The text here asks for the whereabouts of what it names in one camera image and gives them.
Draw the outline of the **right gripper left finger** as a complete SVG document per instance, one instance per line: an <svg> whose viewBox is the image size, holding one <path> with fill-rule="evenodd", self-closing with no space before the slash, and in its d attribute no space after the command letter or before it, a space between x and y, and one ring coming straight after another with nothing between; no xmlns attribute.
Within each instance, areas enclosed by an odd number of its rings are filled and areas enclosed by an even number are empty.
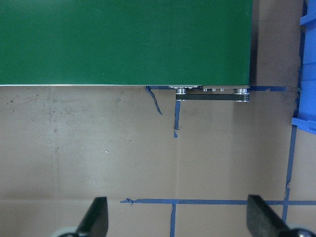
<svg viewBox="0 0 316 237"><path fill-rule="evenodd" d="M109 228L107 197L96 197L75 231L76 237L105 237Z"/></svg>

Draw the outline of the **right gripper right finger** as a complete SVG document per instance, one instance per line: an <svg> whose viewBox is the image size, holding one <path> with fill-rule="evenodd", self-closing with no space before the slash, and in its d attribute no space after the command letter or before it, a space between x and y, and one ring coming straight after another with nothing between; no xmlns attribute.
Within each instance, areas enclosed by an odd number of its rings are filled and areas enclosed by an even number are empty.
<svg viewBox="0 0 316 237"><path fill-rule="evenodd" d="M252 237L293 237L293 232L258 195L249 195L246 226Z"/></svg>

